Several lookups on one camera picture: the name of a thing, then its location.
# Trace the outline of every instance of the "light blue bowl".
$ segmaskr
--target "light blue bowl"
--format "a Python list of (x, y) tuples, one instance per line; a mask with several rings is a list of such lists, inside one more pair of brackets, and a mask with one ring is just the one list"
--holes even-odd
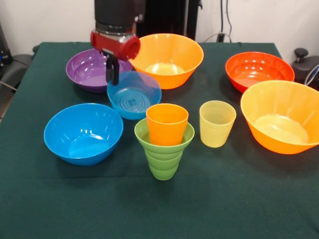
[(146, 117), (146, 110), (161, 100), (161, 89), (151, 76), (136, 72), (122, 72), (119, 83), (109, 83), (107, 94), (113, 109), (127, 120), (141, 120)]
[(68, 163), (91, 166), (107, 158), (123, 133), (123, 120), (101, 104), (79, 104), (57, 113), (44, 129), (46, 146)]

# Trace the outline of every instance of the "cable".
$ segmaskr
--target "cable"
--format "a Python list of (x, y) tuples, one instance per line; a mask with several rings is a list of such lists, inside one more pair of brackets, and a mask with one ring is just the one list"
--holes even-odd
[(305, 85), (308, 86), (315, 79), (316, 75), (319, 73), (319, 64), (316, 64), (315, 67), (308, 73), (305, 79)]
[(227, 15), (228, 23), (229, 23), (229, 25), (230, 25), (229, 36), (231, 36), (231, 30), (233, 29), (233, 26), (232, 26), (232, 24), (230, 23), (230, 20), (229, 20), (228, 0), (226, 0), (226, 15)]
[(12, 89), (12, 90), (16, 91), (16, 88), (15, 88), (15, 87), (12, 87), (11, 85), (8, 85), (8, 84), (7, 84), (7, 83), (5, 83), (5, 82), (0, 81), (0, 85), (7, 86), (7, 87), (9, 87), (10, 89)]
[(208, 41), (209, 39), (211, 39), (213, 36), (217, 36), (217, 35), (219, 35), (219, 34), (225, 34), (226, 36), (228, 36), (230, 43), (232, 43), (232, 40), (231, 40), (230, 35), (229, 35), (228, 33), (225, 33), (225, 32), (219, 32), (219, 33), (212, 34), (212, 35), (210, 35), (206, 40), (204, 40), (204, 42), (207, 42), (207, 41)]
[(220, 32), (223, 32), (224, 30), (224, 13), (223, 13), (223, 0), (220, 0), (220, 16), (221, 16), (221, 30)]

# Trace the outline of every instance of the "plastic cup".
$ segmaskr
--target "plastic cup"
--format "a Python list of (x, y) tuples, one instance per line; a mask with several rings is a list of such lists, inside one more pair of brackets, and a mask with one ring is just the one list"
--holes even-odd
[(208, 147), (225, 144), (236, 119), (236, 110), (223, 101), (208, 101), (199, 109), (200, 139)]
[(139, 121), (134, 129), (136, 138), (145, 151), (152, 175), (159, 180), (172, 178), (178, 169), (184, 149), (190, 144), (195, 130), (187, 123), (182, 143), (175, 146), (158, 146), (151, 144), (146, 119)]
[(188, 121), (188, 111), (174, 104), (157, 104), (146, 111), (152, 144), (174, 146), (181, 144)]

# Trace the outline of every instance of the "black knob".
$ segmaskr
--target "black knob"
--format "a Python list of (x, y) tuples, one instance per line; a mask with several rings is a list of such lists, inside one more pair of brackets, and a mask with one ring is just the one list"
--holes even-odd
[(39, 45), (33, 47), (33, 48), (32, 48), (32, 51), (35, 53), (35, 52), (37, 52), (38, 49), (39, 49)]
[(298, 57), (298, 58), (304, 58), (306, 57), (307, 55), (309, 54), (309, 52), (304, 49), (304, 48), (297, 48), (295, 50), (295, 55)]

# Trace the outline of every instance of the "bowl rim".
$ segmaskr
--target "bowl rim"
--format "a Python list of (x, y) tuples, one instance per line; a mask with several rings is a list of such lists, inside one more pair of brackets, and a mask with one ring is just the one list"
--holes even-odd
[(238, 56), (241, 56), (241, 55), (246, 55), (246, 54), (266, 55), (266, 56), (271, 56), (271, 57), (274, 57), (275, 59), (280, 60), (280, 61), (283, 62), (286, 66), (288, 66), (290, 72), (293, 74), (292, 80), (289, 79), (289, 80), (285, 80), (285, 81), (293, 82), (293, 81), (295, 80), (295, 72), (294, 72), (293, 68), (292, 68), (291, 65), (289, 65), (288, 62), (286, 62), (283, 58), (278, 57), (278, 56), (275, 56), (275, 55), (270, 54), (270, 53), (261, 52), (261, 51), (244, 51), (244, 52), (240, 52), (240, 53), (237, 53), (237, 54), (235, 54), (235, 55), (229, 57), (228, 60), (226, 61), (226, 64), (225, 64), (225, 71), (226, 71), (227, 75), (228, 75), (230, 78), (232, 78), (232, 80), (235, 81), (237, 84), (243, 86), (242, 84), (238, 83), (236, 80), (233, 79), (233, 77), (229, 74), (229, 71), (228, 71), (228, 69), (227, 69), (227, 66), (229, 65), (229, 62), (230, 62), (232, 59), (234, 59), (234, 58), (236, 58), (236, 57), (238, 57)]
[[(70, 62), (71, 62), (75, 57), (77, 57), (78, 55), (83, 54), (83, 53), (85, 53), (85, 52), (87, 52), (87, 51), (92, 51), (92, 52), (96, 51), (96, 52), (98, 52), (98, 50), (96, 50), (95, 48), (90, 48), (90, 49), (87, 49), (87, 50), (84, 50), (84, 51), (80, 51), (80, 52), (76, 53), (74, 56), (72, 56), (72, 57), (68, 60), (68, 62), (66, 63), (66, 65), (65, 65), (65, 73), (66, 73), (67, 77), (68, 77), (73, 83), (75, 83), (76, 85), (78, 85), (78, 86), (80, 86), (80, 87), (90, 88), (90, 89), (97, 89), (97, 88), (101, 89), (101, 88), (107, 87), (107, 85), (108, 85), (108, 82), (107, 82), (107, 81), (105, 81), (105, 84), (104, 84), (104, 85), (100, 85), (100, 86), (88, 86), (88, 85), (85, 85), (85, 84), (81, 84), (81, 83), (75, 81), (72, 77), (70, 77), (70, 75), (69, 75), (69, 73), (68, 73), (68, 71), (67, 71), (67, 68), (68, 68)], [(129, 62), (129, 64), (131, 65), (131, 69), (128, 71), (128, 72), (130, 72), (130, 71), (132, 71), (133, 65), (132, 65), (132, 63), (131, 63), (130, 61), (127, 61), (127, 62)]]
[[(193, 39), (191, 39), (191, 38), (189, 38), (189, 37), (187, 37), (187, 36), (183, 36), (183, 35), (179, 35), (179, 34), (174, 34), (174, 33), (154, 33), (154, 34), (150, 34), (150, 35), (146, 35), (146, 36), (140, 37), (140, 41), (143, 40), (143, 39), (145, 39), (145, 38), (154, 37), (155, 35), (157, 35), (157, 36), (175, 35), (175, 36), (177, 36), (177, 37), (187, 39), (188, 41), (192, 41), (192, 42), (195, 43), (196, 46), (200, 49), (201, 59), (200, 59), (200, 61), (196, 64), (195, 67), (192, 67), (191, 69), (189, 69), (189, 70), (187, 70), (187, 71), (184, 71), (184, 72), (182, 72), (182, 73), (180, 73), (180, 74), (157, 75), (157, 74), (154, 74), (154, 73), (151, 73), (151, 72), (147, 72), (147, 73), (153, 74), (153, 75), (155, 75), (155, 76), (169, 76), (169, 77), (171, 77), (171, 76), (181, 76), (181, 75), (183, 75), (183, 74), (186, 74), (186, 73), (195, 71), (196, 68), (199, 67), (199, 65), (203, 62), (203, 60), (204, 60), (204, 55), (205, 55), (203, 48), (199, 45), (198, 42), (194, 41)], [(129, 60), (129, 62), (133, 65), (132, 61), (134, 61), (134, 59), (130, 59), (130, 60)], [(143, 70), (143, 69), (141, 69), (140, 67), (137, 67), (137, 66), (135, 66), (135, 65), (133, 65), (133, 67), (134, 67), (135, 69), (139, 70), (139, 71), (144, 71), (144, 72), (146, 72), (145, 70)]]
[(254, 127), (254, 129), (256, 129), (258, 132), (266, 135), (267, 137), (273, 139), (273, 140), (276, 140), (276, 141), (279, 141), (279, 142), (282, 142), (282, 143), (286, 143), (286, 144), (290, 144), (290, 145), (294, 145), (294, 146), (316, 146), (316, 145), (319, 145), (319, 141), (318, 142), (315, 142), (315, 143), (290, 143), (290, 142), (286, 142), (286, 141), (283, 141), (283, 140), (280, 140), (280, 139), (276, 139), (268, 134), (265, 134), (263, 132), (261, 132), (259, 129), (257, 129), (255, 127), (255, 124), (251, 122), (251, 120), (248, 119), (247, 115), (245, 114), (244, 110), (243, 110), (243, 99), (244, 97), (252, 90), (254, 89), (254, 87), (257, 87), (258, 85), (260, 84), (271, 84), (271, 83), (280, 83), (280, 84), (290, 84), (290, 85), (295, 85), (295, 84), (299, 84), (301, 87), (307, 89), (307, 90), (311, 90), (311, 91), (314, 91), (316, 94), (319, 95), (319, 91), (316, 91), (315, 89), (309, 87), (309, 86), (305, 86), (304, 84), (301, 84), (301, 83), (298, 83), (298, 82), (294, 82), (294, 81), (283, 81), (283, 80), (269, 80), (269, 81), (262, 81), (262, 82), (259, 82), (259, 83), (256, 83), (254, 85), (252, 85), (251, 87), (249, 87), (242, 95), (241, 99), (240, 99), (240, 109), (241, 109), (241, 112), (245, 118), (245, 120), (252, 126)]
[[(148, 74), (146, 74), (146, 73), (137, 72), (137, 71), (128, 71), (128, 72), (125, 71), (125, 73), (127, 73), (127, 74), (142, 74), (142, 75), (147, 76), (147, 77), (149, 77), (150, 79), (152, 79), (153, 82), (158, 86), (158, 90), (159, 90), (159, 99), (158, 99), (157, 102), (156, 102), (155, 104), (153, 104), (153, 105), (157, 105), (157, 104), (160, 103), (161, 97), (162, 97), (162, 91), (161, 91), (161, 88), (160, 88), (159, 83), (158, 83), (152, 76), (150, 76), (150, 75), (148, 75)], [(119, 108), (121, 111), (126, 112), (126, 113), (131, 113), (131, 114), (134, 114), (134, 115), (146, 114), (147, 109), (146, 109), (144, 112), (131, 112), (131, 111), (125, 111), (125, 110), (123, 110), (121, 107), (117, 106), (117, 105), (114, 103), (113, 99), (112, 99), (112, 98), (110, 97), (110, 95), (109, 95), (109, 89), (110, 89), (110, 88), (111, 88), (110, 85), (108, 85), (108, 87), (107, 87), (107, 89), (106, 89), (106, 94), (108, 95), (108, 98), (109, 98), (109, 100), (110, 100), (110, 102), (111, 102), (112, 105), (115, 105), (115, 106), (116, 106), (117, 108)]]
[[(82, 106), (82, 105), (92, 105), (92, 106), (102, 106), (108, 110), (111, 110), (113, 111), (120, 119), (120, 126), (121, 126), (121, 132), (118, 136), (118, 138), (115, 140), (115, 142), (109, 146), (106, 150), (104, 150), (103, 152), (100, 152), (100, 153), (96, 153), (94, 155), (90, 155), (90, 156), (87, 156), (87, 157), (70, 157), (70, 156), (65, 156), (65, 155), (62, 155), (60, 153), (56, 153), (54, 150), (52, 150), (52, 148), (48, 145), (47, 141), (46, 141), (46, 131), (47, 131), (47, 128), (49, 126), (49, 124), (53, 121), (53, 119), (58, 116), (59, 114), (63, 113), (64, 111), (67, 111), (69, 110), (70, 108), (76, 108), (76, 107), (79, 107), (79, 106)], [(44, 139), (44, 143), (45, 145), (47, 146), (47, 148), (52, 152), (54, 153), (55, 155), (57, 155), (58, 157), (62, 157), (62, 158), (68, 158), (68, 159), (88, 159), (88, 158), (91, 158), (91, 157), (95, 157), (97, 155), (100, 155), (106, 151), (108, 151), (110, 148), (114, 147), (114, 145), (116, 145), (119, 140), (121, 139), (122, 137), (122, 134), (123, 134), (123, 131), (124, 131), (124, 123), (123, 123), (123, 119), (122, 117), (119, 115), (119, 113), (117, 113), (114, 109), (112, 109), (111, 107), (109, 106), (106, 106), (106, 105), (103, 105), (103, 104), (99, 104), (99, 103), (81, 103), (81, 104), (76, 104), (76, 105), (72, 105), (72, 106), (69, 106), (67, 108), (64, 108), (63, 110), (59, 111), (58, 113), (56, 113), (54, 116), (51, 117), (51, 119), (48, 121), (48, 123), (46, 124), (45, 128), (44, 128), (44, 132), (43, 132), (43, 139)]]

